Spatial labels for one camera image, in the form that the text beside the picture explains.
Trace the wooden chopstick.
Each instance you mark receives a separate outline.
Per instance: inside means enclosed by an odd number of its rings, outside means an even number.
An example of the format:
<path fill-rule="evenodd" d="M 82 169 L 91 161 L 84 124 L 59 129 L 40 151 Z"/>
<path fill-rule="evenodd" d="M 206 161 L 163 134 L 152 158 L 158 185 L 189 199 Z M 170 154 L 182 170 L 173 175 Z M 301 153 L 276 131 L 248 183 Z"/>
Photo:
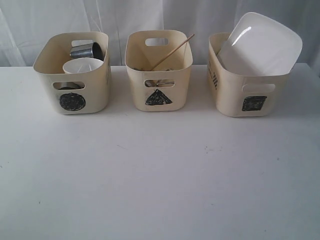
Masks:
<path fill-rule="evenodd" d="M 195 36 L 193 33 L 191 36 L 189 36 L 185 41 L 183 41 L 180 45 L 178 45 L 176 48 L 171 50 L 167 55 L 162 57 L 159 61 L 157 61 L 150 69 L 149 71 L 153 71 L 158 65 L 160 65 L 162 62 L 164 62 L 167 58 L 169 58 L 171 55 L 173 55 L 178 49 L 180 49 L 184 44 L 188 43 L 190 39 L 192 39 Z"/>

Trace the white ceramic bowl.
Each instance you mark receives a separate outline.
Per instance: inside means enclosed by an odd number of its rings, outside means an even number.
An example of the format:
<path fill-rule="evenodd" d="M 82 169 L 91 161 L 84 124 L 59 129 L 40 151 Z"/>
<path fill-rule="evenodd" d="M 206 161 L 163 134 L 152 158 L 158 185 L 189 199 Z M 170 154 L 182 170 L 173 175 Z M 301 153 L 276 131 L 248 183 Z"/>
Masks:
<path fill-rule="evenodd" d="M 103 65 L 97 58 L 82 57 L 67 61 L 62 69 L 66 74 L 82 74 L 94 71 Z"/>

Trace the white square plate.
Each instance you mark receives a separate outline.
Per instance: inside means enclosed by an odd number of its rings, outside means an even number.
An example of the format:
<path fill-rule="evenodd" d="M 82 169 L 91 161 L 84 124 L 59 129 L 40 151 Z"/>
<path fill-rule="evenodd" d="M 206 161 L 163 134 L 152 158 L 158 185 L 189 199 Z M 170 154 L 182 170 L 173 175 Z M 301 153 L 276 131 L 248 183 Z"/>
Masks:
<path fill-rule="evenodd" d="M 303 48 L 301 37 L 267 16 L 247 12 L 217 53 L 221 65 L 242 76 L 288 74 Z"/>

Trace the steel fork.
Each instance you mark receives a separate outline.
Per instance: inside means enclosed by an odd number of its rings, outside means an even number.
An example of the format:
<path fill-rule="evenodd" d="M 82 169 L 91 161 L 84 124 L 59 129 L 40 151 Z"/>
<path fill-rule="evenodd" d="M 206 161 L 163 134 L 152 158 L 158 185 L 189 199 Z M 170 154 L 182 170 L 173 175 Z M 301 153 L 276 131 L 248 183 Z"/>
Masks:
<path fill-rule="evenodd" d="M 170 79 L 148 79 L 144 82 L 144 85 L 148 88 L 168 88 L 173 87 L 175 81 Z"/>

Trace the cream bin with triangle mark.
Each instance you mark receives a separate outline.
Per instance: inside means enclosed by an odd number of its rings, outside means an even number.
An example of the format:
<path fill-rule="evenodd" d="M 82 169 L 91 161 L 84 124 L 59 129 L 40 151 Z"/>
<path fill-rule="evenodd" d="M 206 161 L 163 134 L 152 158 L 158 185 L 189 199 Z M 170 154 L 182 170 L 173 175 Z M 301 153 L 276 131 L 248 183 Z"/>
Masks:
<path fill-rule="evenodd" d="M 177 30 L 146 30 L 127 39 L 125 66 L 134 105 L 144 112 L 175 111 L 187 99 L 193 54 L 187 42 L 153 71 L 149 69 L 187 39 Z M 173 80 L 172 87 L 146 87 L 146 80 Z"/>

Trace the cream bin with square mark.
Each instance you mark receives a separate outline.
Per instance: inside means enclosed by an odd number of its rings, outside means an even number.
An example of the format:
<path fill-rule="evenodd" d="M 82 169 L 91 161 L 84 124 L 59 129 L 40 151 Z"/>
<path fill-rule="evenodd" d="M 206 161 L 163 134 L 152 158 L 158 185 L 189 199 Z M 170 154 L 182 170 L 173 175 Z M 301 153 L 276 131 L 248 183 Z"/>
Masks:
<path fill-rule="evenodd" d="M 290 74 L 246 76 L 229 72 L 217 57 L 229 35 L 214 33 L 208 39 L 207 81 L 215 107 L 229 117 L 266 116 L 276 106 Z"/>

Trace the cream bin with circle mark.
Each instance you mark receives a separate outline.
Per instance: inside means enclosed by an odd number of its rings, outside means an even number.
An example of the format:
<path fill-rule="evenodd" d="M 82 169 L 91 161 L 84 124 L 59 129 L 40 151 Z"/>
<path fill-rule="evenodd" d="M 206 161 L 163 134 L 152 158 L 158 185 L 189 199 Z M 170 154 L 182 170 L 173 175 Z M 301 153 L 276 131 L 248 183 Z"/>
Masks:
<path fill-rule="evenodd" d="M 86 73 L 64 73 L 63 65 L 70 61 L 72 41 L 92 40 L 103 52 L 103 64 Z M 103 110 L 109 101 L 111 67 L 109 36 L 103 32 L 68 32 L 53 36 L 37 56 L 33 69 L 53 109 L 62 115 L 90 114 Z M 56 83 L 74 82 L 82 89 L 58 90 Z"/>

